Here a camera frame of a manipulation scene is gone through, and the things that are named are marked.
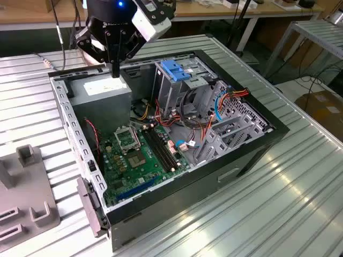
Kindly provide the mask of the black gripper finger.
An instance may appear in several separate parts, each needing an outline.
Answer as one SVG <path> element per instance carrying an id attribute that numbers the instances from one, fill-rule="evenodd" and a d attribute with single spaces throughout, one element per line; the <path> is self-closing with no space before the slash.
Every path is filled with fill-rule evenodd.
<path id="1" fill-rule="evenodd" d="M 102 28 L 84 28 L 76 35 L 76 45 L 97 62 L 104 63 L 111 76 L 116 78 L 116 51 L 110 36 Z"/>
<path id="2" fill-rule="evenodd" d="M 146 43 L 144 37 L 136 30 L 121 31 L 118 50 L 115 57 L 115 77 L 120 76 L 120 63 L 131 59 Z"/>

